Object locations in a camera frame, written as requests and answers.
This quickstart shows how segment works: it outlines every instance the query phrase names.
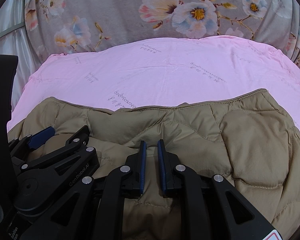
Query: pink flower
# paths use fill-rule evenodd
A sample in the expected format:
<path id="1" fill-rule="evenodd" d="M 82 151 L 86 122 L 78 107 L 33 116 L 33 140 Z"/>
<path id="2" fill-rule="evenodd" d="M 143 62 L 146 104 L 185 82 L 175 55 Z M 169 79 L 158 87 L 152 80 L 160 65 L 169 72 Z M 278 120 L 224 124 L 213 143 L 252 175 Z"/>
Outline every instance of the pink flower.
<path id="1" fill-rule="evenodd" d="M 62 14 L 65 6 L 65 0 L 48 0 L 48 9 L 52 15 Z"/>
<path id="2" fill-rule="evenodd" d="M 31 0 L 25 9 L 26 29 L 33 31 L 38 26 L 37 11 L 35 8 L 35 0 Z"/>
<path id="3" fill-rule="evenodd" d="M 297 38 L 295 35 L 293 35 L 292 33 L 290 33 L 289 35 L 289 39 L 288 39 L 288 43 L 285 47 L 285 50 L 287 52 L 287 56 L 289 55 L 290 57 L 292 57 L 293 51 L 296 47 L 297 44 Z"/>
<path id="4" fill-rule="evenodd" d="M 179 0 L 142 0 L 140 17 L 146 22 L 170 19 L 178 4 Z"/>

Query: blue flower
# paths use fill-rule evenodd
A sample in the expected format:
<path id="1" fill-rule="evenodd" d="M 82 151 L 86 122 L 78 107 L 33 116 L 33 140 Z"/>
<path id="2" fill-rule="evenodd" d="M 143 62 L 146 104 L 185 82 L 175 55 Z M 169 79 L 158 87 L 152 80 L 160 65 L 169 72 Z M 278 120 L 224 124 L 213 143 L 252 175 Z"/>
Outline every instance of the blue flower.
<path id="1" fill-rule="evenodd" d="M 242 0 L 242 3 L 246 15 L 254 18 L 262 18 L 266 15 L 268 7 L 266 0 Z"/>
<path id="2" fill-rule="evenodd" d="M 216 8 L 209 0 L 179 5 L 174 10 L 172 26 L 190 39 L 200 39 L 218 30 Z"/>
<path id="3" fill-rule="evenodd" d="M 76 36 L 76 44 L 79 44 L 81 47 L 91 44 L 91 34 L 86 18 L 74 16 L 72 23 L 67 24 L 66 27 Z"/>

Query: pink blanket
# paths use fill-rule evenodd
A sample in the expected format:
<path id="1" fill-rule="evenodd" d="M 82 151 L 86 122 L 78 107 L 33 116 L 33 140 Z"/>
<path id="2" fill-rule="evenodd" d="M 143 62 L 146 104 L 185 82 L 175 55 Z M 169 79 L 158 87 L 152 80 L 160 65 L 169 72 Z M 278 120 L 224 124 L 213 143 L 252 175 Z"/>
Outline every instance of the pink blanket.
<path id="1" fill-rule="evenodd" d="M 300 69 L 280 50 L 233 36 L 157 38 L 51 55 L 29 78 L 8 130 L 48 97 L 117 110 L 234 98 L 266 88 L 300 129 Z"/>

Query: gray floral fabric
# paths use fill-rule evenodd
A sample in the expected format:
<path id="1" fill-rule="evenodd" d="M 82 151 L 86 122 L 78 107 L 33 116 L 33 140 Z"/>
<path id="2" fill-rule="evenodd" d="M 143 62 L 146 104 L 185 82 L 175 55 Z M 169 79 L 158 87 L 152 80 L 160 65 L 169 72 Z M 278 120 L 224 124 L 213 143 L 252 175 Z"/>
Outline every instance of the gray floral fabric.
<path id="1" fill-rule="evenodd" d="M 157 38 L 233 35 L 280 49 L 300 67 L 296 0 L 26 0 L 40 60 Z"/>

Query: red warning sticker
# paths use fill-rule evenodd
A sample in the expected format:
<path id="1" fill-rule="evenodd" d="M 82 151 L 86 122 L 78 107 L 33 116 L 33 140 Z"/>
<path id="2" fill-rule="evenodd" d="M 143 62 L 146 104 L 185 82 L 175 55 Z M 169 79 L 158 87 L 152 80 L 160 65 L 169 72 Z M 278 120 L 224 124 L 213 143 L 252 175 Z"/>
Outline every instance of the red warning sticker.
<path id="1" fill-rule="evenodd" d="M 263 240 L 282 240 L 277 230 L 273 230 L 269 235 L 267 235 Z"/>

